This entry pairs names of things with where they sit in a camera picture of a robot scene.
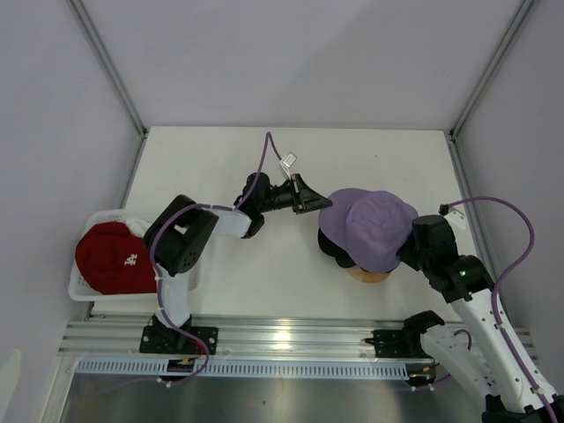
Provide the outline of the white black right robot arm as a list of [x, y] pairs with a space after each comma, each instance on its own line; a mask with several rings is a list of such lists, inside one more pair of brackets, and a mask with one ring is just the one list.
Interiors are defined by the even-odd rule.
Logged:
[[459, 254], [449, 222], [428, 215], [412, 222], [400, 259], [421, 271], [462, 319], [481, 354], [457, 343], [434, 312], [404, 322], [402, 346], [426, 354], [484, 405], [484, 422], [561, 422], [563, 396], [542, 376], [505, 317], [494, 282], [475, 256]]

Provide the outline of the black cap gold logo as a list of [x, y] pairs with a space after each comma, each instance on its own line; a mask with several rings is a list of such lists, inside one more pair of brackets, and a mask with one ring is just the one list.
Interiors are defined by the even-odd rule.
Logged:
[[348, 253], [332, 242], [321, 229], [317, 231], [317, 243], [319, 249], [326, 256], [331, 257], [340, 268], [351, 269], [356, 266]]

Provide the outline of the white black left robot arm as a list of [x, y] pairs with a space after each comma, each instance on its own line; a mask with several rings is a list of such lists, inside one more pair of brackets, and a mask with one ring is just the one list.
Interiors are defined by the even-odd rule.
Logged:
[[143, 241], [155, 270], [158, 311], [164, 325], [160, 343], [171, 353], [184, 351], [190, 331], [183, 326], [192, 314], [193, 289], [180, 274], [191, 272], [212, 237], [249, 239], [262, 229], [266, 212], [290, 209], [296, 215], [332, 206], [329, 198], [311, 189], [300, 174], [291, 174], [280, 185], [263, 172], [249, 175], [232, 206], [198, 204], [179, 195], [153, 221]]

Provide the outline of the red cap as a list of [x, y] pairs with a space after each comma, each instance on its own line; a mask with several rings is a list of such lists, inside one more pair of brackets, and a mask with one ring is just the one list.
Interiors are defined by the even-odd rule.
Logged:
[[156, 292], [144, 242], [122, 222], [92, 226], [78, 242], [75, 261], [85, 282], [103, 295]]

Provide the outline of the lilac cap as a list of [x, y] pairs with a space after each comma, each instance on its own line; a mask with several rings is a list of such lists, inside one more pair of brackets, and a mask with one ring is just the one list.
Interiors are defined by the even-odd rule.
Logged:
[[388, 272], [400, 265], [398, 251], [419, 216], [413, 206], [385, 190], [339, 189], [329, 200], [332, 206], [319, 212], [318, 230], [344, 249], [356, 266]]

